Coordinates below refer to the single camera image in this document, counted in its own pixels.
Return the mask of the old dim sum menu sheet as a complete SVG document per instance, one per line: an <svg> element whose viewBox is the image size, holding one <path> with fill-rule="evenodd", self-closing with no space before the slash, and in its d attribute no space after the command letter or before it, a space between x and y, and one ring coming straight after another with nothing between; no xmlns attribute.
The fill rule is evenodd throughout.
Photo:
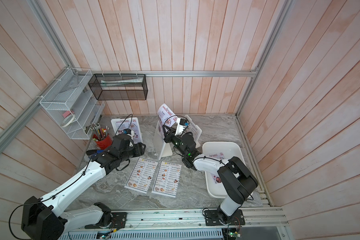
<svg viewBox="0 0 360 240"><path fill-rule="evenodd" d="M181 164L161 162L152 193L175 198L180 182L181 169Z"/></svg>

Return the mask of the pink new menu sheet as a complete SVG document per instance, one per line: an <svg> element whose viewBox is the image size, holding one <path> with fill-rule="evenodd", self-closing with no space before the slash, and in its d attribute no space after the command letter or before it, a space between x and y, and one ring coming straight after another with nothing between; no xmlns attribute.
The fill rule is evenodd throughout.
<svg viewBox="0 0 360 240"><path fill-rule="evenodd" d="M163 125L167 127L172 127L178 117L174 114L174 112L166 105L162 104L158 109L158 116L159 116L159 122L160 122L160 129L162 129Z"/></svg>
<svg viewBox="0 0 360 240"><path fill-rule="evenodd" d="M142 139L141 139L141 131L140 131L140 127L138 122L135 119L132 119L132 122L130 120L125 121L123 124L120 125L120 128L118 130L119 134L123 133L124 129L131 129L134 131L134 136L133 136L133 140L134 143L141 143Z"/></svg>

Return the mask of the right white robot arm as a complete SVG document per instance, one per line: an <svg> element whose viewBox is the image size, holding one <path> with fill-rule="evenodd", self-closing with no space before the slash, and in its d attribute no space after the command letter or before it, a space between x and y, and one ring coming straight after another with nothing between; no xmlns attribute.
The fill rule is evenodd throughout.
<svg viewBox="0 0 360 240"><path fill-rule="evenodd" d="M177 135L174 128L165 125L162 128L165 143L174 145L187 168L218 175L227 196L217 208L216 213L220 221L227 224L258 187L256 177L238 157L219 160L203 155L196 148L193 133Z"/></svg>

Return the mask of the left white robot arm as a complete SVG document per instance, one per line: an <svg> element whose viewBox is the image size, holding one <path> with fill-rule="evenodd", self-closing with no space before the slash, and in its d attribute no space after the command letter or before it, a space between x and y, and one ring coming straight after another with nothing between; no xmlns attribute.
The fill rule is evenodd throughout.
<svg viewBox="0 0 360 240"><path fill-rule="evenodd" d="M40 198L31 197L23 205L21 229L32 240L57 240L61 235L89 225L108 228L113 225L109 207L95 203L90 207L67 211L67 207L85 190L113 170L121 171L122 162L144 155L146 145L134 143L120 134L112 144L90 157L86 167L64 184Z"/></svg>

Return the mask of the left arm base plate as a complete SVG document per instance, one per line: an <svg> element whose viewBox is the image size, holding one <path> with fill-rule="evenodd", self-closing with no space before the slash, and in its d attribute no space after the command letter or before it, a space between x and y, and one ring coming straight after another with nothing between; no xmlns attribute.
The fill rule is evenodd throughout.
<svg viewBox="0 0 360 240"><path fill-rule="evenodd" d="M104 213L97 224L86 225L85 229L122 229L125 227L127 214L127 212Z"/></svg>

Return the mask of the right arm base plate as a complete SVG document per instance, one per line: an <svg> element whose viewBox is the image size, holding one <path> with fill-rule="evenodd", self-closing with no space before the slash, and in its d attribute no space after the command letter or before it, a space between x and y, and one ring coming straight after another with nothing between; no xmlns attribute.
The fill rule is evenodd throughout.
<svg viewBox="0 0 360 240"><path fill-rule="evenodd" d="M242 210L236 210L231 216L226 216L221 210L204 209L202 214L207 226L234 225L244 226L245 219Z"/></svg>

